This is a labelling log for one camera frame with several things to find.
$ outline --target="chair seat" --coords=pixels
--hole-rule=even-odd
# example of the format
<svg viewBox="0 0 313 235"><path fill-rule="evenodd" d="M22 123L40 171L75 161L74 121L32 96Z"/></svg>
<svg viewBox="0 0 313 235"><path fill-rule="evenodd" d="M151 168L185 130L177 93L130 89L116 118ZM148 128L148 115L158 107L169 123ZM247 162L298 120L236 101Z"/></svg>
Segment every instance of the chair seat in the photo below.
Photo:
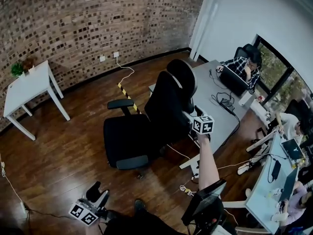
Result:
<svg viewBox="0 0 313 235"><path fill-rule="evenodd" d="M156 142L154 131L146 115L108 118L104 121L103 133L105 150L111 167L119 167L116 165L118 161L145 155L148 157L148 163L159 155L159 147L153 145Z"/></svg>

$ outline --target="window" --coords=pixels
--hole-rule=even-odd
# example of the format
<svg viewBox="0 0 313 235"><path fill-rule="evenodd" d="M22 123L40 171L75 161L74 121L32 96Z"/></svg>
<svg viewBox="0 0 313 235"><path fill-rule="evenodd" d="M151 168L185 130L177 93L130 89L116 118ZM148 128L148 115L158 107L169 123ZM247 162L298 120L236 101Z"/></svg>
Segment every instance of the window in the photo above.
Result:
<svg viewBox="0 0 313 235"><path fill-rule="evenodd" d="M261 81L271 90L285 73L287 67L263 43L259 44L258 49L262 55Z"/></svg>
<svg viewBox="0 0 313 235"><path fill-rule="evenodd" d="M284 112L293 99L304 100L310 106L312 104L311 93L301 76L294 70L265 107L270 111Z"/></svg>
<svg viewBox="0 0 313 235"><path fill-rule="evenodd" d="M313 108L312 92L294 67L260 36L254 46L262 55L261 79L255 87L256 95L265 98L262 105L271 113L284 112L295 99Z"/></svg>

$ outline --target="white cable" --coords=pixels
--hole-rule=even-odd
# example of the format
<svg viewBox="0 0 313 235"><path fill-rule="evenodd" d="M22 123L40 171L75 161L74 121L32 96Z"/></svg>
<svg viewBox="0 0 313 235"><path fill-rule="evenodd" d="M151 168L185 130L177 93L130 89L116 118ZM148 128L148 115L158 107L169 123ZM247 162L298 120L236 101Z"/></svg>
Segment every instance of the white cable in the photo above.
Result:
<svg viewBox="0 0 313 235"><path fill-rule="evenodd" d="M231 214L231 213L229 213L226 209L224 209L229 215L232 215L233 216L233 218L234 218L234 220L236 221L236 224L238 225L238 222L237 222L237 220L235 219L235 216L233 215L233 214Z"/></svg>
<svg viewBox="0 0 313 235"><path fill-rule="evenodd" d="M10 180L9 180L9 179L6 177L6 175L5 175L5 170L4 170L5 164L4 164L4 162L2 162L2 160L1 160L1 153L0 153L0 162L1 162L2 177L7 179L7 181L10 183L10 186L12 187L14 193L17 195L17 197L18 197L18 198L20 199L20 201L23 203L23 201L22 201L22 199L20 198L20 196L19 196L19 195L16 193L16 191L14 190L14 188L13 188L13 186L12 186Z"/></svg>
<svg viewBox="0 0 313 235"><path fill-rule="evenodd" d="M123 66L120 66L120 67L123 68L123 69L129 68L129 69L131 69L131 70L133 71L133 72L130 73L128 76L123 77L123 79L119 82L119 83L121 84L125 78L130 77L135 71L134 71L132 68L130 68L130 67L123 67Z"/></svg>
<svg viewBox="0 0 313 235"><path fill-rule="evenodd" d="M196 193L196 191L191 191L190 189L187 189L186 186L183 186L183 185L181 185L179 189L187 193L188 196L194 196L193 193Z"/></svg>
<svg viewBox="0 0 313 235"><path fill-rule="evenodd" d="M264 156L270 156L270 155L271 155L271 154L267 153L267 154L263 154L263 155L258 155L257 157L264 157ZM241 164L244 164L244 163L249 162L249 161L251 161L251 159L246 160L246 161L243 161L243 162L240 162L240 163L238 163L238 164L227 165L227 166L224 166L224 167L218 168L218 170L219 170L219 169L226 168L226 167L230 167L230 166L241 165Z"/></svg>
<svg viewBox="0 0 313 235"><path fill-rule="evenodd" d="M186 157L187 159L190 160L190 158L184 154L181 154L182 156Z"/></svg>

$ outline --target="white shirt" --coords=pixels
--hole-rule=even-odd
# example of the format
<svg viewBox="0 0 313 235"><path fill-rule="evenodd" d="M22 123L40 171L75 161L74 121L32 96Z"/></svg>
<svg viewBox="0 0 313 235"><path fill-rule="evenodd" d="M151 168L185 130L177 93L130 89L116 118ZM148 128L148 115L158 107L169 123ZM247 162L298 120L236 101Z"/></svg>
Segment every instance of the white shirt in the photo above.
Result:
<svg viewBox="0 0 313 235"><path fill-rule="evenodd" d="M299 122L299 119L287 113L280 113L280 119L284 126L284 133L287 136L287 139L295 139L298 145L300 145L303 135L298 135L295 131L295 125Z"/></svg>

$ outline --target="pink shirt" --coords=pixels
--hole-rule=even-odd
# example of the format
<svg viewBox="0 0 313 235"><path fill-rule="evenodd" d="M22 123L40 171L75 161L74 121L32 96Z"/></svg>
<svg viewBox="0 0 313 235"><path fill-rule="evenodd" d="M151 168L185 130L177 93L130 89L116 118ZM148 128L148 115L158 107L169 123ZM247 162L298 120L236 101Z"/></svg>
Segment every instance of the pink shirt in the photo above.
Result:
<svg viewBox="0 0 313 235"><path fill-rule="evenodd" d="M307 194L307 189L300 183L298 189L295 190L296 194L291 196L288 205L288 218L286 220L286 225L289 225L299 219L305 211L304 209L299 208L299 200L300 198Z"/></svg>

